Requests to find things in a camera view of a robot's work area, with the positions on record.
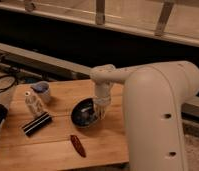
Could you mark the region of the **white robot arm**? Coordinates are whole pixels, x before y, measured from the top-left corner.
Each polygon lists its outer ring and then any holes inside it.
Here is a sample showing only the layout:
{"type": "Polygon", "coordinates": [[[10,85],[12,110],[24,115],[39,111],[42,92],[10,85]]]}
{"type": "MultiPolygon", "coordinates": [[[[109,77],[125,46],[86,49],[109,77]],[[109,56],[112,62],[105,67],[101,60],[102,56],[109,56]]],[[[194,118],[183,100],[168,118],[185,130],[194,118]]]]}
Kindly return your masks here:
{"type": "Polygon", "coordinates": [[[131,171],[188,171],[182,105],[199,92],[199,68],[188,61],[90,71],[96,111],[110,104],[114,83],[123,86],[122,109],[131,171]]]}

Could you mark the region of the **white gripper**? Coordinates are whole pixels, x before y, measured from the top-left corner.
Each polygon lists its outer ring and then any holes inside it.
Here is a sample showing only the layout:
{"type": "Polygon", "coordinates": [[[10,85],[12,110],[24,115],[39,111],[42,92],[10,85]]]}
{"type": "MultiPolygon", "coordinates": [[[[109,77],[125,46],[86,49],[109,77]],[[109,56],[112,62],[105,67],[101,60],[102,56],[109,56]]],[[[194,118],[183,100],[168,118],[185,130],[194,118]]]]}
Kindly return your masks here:
{"type": "Polygon", "coordinates": [[[106,110],[110,102],[111,102],[111,89],[113,87],[112,83],[96,83],[95,84],[95,97],[94,97],[94,103],[96,105],[93,105],[93,117],[98,119],[100,116],[100,119],[103,120],[106,116],[106,110]]]}

